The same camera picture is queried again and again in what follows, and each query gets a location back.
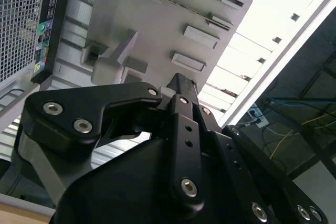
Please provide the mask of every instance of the power strip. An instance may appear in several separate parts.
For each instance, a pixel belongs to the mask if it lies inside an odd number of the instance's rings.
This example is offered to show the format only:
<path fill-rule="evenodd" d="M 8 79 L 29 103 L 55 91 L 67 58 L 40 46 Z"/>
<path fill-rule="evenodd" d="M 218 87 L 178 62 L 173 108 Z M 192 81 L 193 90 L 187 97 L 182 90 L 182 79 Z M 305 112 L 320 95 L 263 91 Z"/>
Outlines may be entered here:
<path fill-rule="evenodd" d="M 265 127 L 269 124 L 266 117 L 263 116 L 262 111 L 258 108 L 258 106 L 254 103 L 251 108 L 247 111 L 252 119 L 259 118 L 260 123 L 256 123 L 259 128 Z"/>

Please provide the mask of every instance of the computer back panel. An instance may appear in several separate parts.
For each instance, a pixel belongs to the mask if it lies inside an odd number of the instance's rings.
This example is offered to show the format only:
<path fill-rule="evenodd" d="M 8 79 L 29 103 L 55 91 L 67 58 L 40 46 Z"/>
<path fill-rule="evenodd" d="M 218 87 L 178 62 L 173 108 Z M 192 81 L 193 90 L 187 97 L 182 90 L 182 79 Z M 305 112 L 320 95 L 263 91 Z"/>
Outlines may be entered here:
<path fill-rule="evenodd" d="M 45 66 L 57 0 L 0 0 L 0 89 Z"/>

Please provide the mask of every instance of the ventilation grille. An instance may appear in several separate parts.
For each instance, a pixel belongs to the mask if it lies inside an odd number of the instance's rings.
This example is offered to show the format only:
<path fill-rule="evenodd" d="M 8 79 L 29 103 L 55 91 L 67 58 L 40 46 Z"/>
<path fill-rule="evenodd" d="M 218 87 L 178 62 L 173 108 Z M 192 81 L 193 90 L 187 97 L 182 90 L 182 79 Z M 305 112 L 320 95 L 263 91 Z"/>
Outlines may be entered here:
<path fill-rule="evenodd" d="M 0 83 L 34 61 L 41 0 L 0 0 Z"/>

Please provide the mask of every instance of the yellow cable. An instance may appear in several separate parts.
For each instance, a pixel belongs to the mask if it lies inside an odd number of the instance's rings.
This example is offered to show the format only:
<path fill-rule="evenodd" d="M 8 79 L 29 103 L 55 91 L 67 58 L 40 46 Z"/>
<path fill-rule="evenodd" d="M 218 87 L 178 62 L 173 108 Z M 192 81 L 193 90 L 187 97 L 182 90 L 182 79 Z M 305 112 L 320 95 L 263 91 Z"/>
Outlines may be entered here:
<path fill-rule="evenodd" d="M 316 121 L 316 120 L 321 119 L 321 118 L 323 118 L 323 117 L 325 117 L 325 116 L 327 116 L 327 115 L 329 115 L 329 114 L 325 114 L 325 115 L 319 116 L 319 117 L 317 117 L 317 118 L 310 119 L 310 120 L 308 120 L 308 121 L 305 121 L 305 122 L 302 123 L 301 125 L 305 125 L 305 124 L 307 124 L 307 123 Z M 282 144 L 282 142 L 283 142 L 283 141 L 290 135 L 290 133 L 292 133 L 292 132 L 293 132 L 293 130 L 290 130 L 290 131 L 287 133 L 287 135 L 284 136 L 283 139 L 280 140 L 280 142 L 278 143 L 277 147 L 274 149 L 274 151 L 272 152 L 271 156 L 269 157 L 270 159 L 272 159 L 272 157 L 274 156 L 274 153 L 277 151 L 277 149 L 279 148 L 280 144 Z"/>

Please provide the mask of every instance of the cable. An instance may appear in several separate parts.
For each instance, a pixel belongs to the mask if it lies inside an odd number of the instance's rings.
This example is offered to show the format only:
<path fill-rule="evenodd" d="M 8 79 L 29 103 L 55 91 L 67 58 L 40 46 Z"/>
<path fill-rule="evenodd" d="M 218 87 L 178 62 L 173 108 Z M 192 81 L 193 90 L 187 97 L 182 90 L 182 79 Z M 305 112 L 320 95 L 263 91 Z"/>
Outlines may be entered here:
<path fill-rule="evenodd" d="M 15 191 L 15 189 L 16 189 L 17 185 L 19 184 L 21 178 L 22 178 L 21 175 L 19 175 L 19 179 L 17 180 L 17 182 L 16 182 L 16 184 L 15 184 L 15 186 L 14 186 L 12 192 L 10 193 L 10 196 L 11 196 L 11 195 L 13 194 L 13 192 Z"/>
<path fill-rule="evenodd" d="M 319 117 L 317 117 L 317 118 L 310 119 L 310 120 L 308 120 L 308 121 L 303 122 L 301 125 L 305 125 L 305 124 L 307 124 L 307 123 L 316 121 L 316 120 L 318 120 L 318 119 L 321 119 L 321 118 L 324 118 L 324 117 L 328 116 L 329 114 L 334 114 L 334 113 L 336 113 L 336 111 L 333 111 L 333 112 L 328 113 L 328 114 L 325 114 L 325 115 L 321 115 L 321 116 L 319 116 Z M 272 152 L 271 156 L 269 157 L 270 159 L 272 159 L 272 157 L 274 156 L 274 153 L 277 151 L 277 149 L 279 148 L 279 146 L 283 143 L 283 141 L 284 141 L 284 140 L 290 135 L 290 133 L 292 133 L 292 132 L 293 132 L 293 130 L 290 130 L 290 131 L 287 133 L 287 135 L 284 136 L 283 139 L 280 140 L 280 142 L 278 143 L 277 147 L 274 149 L 274 151 Z"/>
<path fill-rule="evenodd" d="M 278 161 L 283 167 L 284 167 L 284 170 L 283 170 L 283 172 L 286 174 L 287 173 L 287 166 L 284 164 L 284 162 L 283 161 L 281 161 L 280 159 L 278 159 L 278 158 L 273 158 L 273 160 L 274 161 Z"/>
<path fill-rule="evenodd" d="M 278 133 L 278 132 L 276 132 L 276 131 L 270 129 L 268 126 L 269 126 L 269 125 L 267 125 L 265 128 L 268 129 L 270 132 L 273 132 L 274 134 L 276 134 L 276 135 L 278 135 L 278 136 L 286 136 L 286 134 L 280 134 L 280 133 Z"/>
<path fill-rule="evenodd" d="M 323 110 L 319 109 L 318 107 L 312 106 L 312 105 L 310 105 L 310 104 L 305 104 L 305 103 L 300 103 L 300 104 L 303 104 L 303 105 L 305 105 L 305 106 L 311 107 L 311 108 L 316 109 L 316 110 L 318 110 L 318 111 L 320 111 L 320 112 L 322 112 L 322 113 L 328 114 L 328 115 L 330 115 L 330 116 L 336 118 L 336 115 L 330 114 L 330 113 L 327 112 L 327 111 L 323 111 Z"/>
<path fill-rule="evenodd" d="M 303 103 L 303 102 L 296 102 L 296 101 L 293 101 L 292 103 L 288 103 L 288 102 L 281 102 L 277 99 L 274 99 L 274 98 L 271 98 L 271 97 L 268 97 L 268 99 L 274 101 L 274 102 L 277 102 L 277 103 L 280 103 L 280 104 L 283 104 L 283 105 L 286 105 L 286 106 L 292 106 L 292 107 L 301 107 L 301 106 L 304 106 L 304 105 L 311 105 L 311 104 L 336 104 L 336 102 L 328 102 L 328 101 L 316 101 L 316 102 L 308 102 L 308 103 Z"/>
<path fill-rule="evenodd" d="M 263 143 L 264 143 L 264 146 L 263 146 L 262 151 L 264 152 L 264 148 L 266 147 L 266 149 L 267 149 L 269 155 L 271 155 L 271 151 L 270 151 L 270 149 L 269 149 L 268 146 L 267 146 L 268 144 L 266 144 L 266 140 L 265 140 L 264 133 L 265 133 L 265 129 L 267 129 L 268 126 L 271 126 L 271 125 L 273 125 L 273 124 L 275 124 L 275 123 L 270 123 L 270 124 L 268 124 L 268 125 L 267 125 L 265 128 L 263 128 L 263 130 L 261 131 L 261 140 L 262 140 Z"/>
<path fill-rule="evenodd" d="M 12 184 L 12 186 L 8 189 L 8 191 L 5 193 L 5 195 L 8 195 L 9 191 L 15 186 L 15 184 L 17 183 L 17 181 L 19 180 L 20 175 L 18 175 L 14 181 L 14 183 Z"/>
<path fill-rule="evenodd" d="M 237 123 L 237 124 L 248 124 L 248 123 L 253 123 L 253 122 L 255 122 L 257 119 L 256 118 L 254 118 L 253 120 L 251 120 L 251 121 L 248 121 L 248 122 L 241 122 L 241 123 Z"/>
<path fill-rule="evenodd" d="M 326 125 L 321 125 L 320 127 L 316 127 L 315 129 L 317 130 L 317 129 L 321 129 L 321 128 L 325 128 L 325 127 L 328 127 L 328 126 L 330 126 L 330 125 L 332 125 L 332 124 L 334 124 L 334 123 L 336 123 L 336 120 L 334 120 L 334 121 L 332 121 L 332 122 L 330 122 L 330 123 L 327 123 Z"/>

